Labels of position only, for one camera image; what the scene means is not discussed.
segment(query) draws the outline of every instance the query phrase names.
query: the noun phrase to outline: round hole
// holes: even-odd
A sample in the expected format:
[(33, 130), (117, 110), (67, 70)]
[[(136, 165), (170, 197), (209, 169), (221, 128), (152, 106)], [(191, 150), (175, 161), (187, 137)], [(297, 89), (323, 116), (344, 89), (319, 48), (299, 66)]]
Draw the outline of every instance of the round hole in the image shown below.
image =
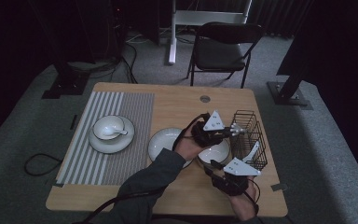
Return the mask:
[(207, 96), (207, 95), (202, 95), (200, 97), (200, 100), (203, 102), (203, 103), (209, 103), (211, 101), (211, 97)]

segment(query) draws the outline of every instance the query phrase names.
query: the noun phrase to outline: striped mat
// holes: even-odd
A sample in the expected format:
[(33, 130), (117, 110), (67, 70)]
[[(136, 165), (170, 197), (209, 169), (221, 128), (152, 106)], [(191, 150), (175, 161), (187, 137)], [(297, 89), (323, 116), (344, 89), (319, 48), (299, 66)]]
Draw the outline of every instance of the striped mat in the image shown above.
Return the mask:
[[(153, 93), (93, 91), (68, 148), (57, 184), (121, 185), (145, 168), (153, 103)], [(132, 142), (113, 154), (94, 150), (88, 138), (92, 125), (107, 115), (125, 117), (135, 127)]]

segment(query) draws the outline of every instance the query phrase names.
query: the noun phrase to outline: human hand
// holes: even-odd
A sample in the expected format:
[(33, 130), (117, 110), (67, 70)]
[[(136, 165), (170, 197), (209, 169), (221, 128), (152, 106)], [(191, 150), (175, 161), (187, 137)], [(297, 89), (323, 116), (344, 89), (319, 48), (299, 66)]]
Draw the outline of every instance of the human hand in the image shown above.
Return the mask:
[[(248, 179), (253, 180), (253, 176), (248, 176)], [(248, 189), (246, 192), (255, 201), (255, 186), (253, 181), (248, 180)], [(254, 203), (245, 195), (229, 196), (228, 199), (231, 203), (232, 210), (240, 221), (249, 220), (255, 217)]]
[(196, 158), (202, 150), (207, 147), (200, 147), (192, 137), (191, 130), (197, 122), (193, 122), (186, 130), (182, 139), (179, 139), (174, 151), (181, 155), (186, 161), (191, 161)]

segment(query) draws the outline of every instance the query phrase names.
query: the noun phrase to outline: black base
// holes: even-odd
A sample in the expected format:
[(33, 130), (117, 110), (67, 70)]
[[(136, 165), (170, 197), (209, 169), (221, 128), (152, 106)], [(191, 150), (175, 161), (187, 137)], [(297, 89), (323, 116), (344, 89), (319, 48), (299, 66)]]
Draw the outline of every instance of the black base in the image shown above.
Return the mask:
[(280, 96), (280, 90), (284, 82), (267, 82), (269, 91), (272, 94), (274, 102), (276, 105), (299, 105), (301, 109), (304, 110), (313, 110), (310, 101), (304, 100), (304, 96), (299, 89), (296, 90), (296, 93), (293, 94), (290, 98), (282, 98)]
[(89, 80), (90, 73), (73, 71), (76, 79), (71, 84), (62, 84), (57, 76), (50, 90), (43, 93), (42, 99), (60, 99), (61, 95), (82, 95)]

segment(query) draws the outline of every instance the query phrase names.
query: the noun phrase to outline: teacup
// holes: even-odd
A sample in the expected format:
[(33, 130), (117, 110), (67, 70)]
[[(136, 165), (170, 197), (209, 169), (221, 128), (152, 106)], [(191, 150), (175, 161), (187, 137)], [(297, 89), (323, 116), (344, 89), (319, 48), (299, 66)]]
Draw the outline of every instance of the teacup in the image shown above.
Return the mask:
[(101, 140), (110, 140), (125, 134), (124, 121), (119, 116), (109, 115), (102, 117), (92, 127), (94, 135)]

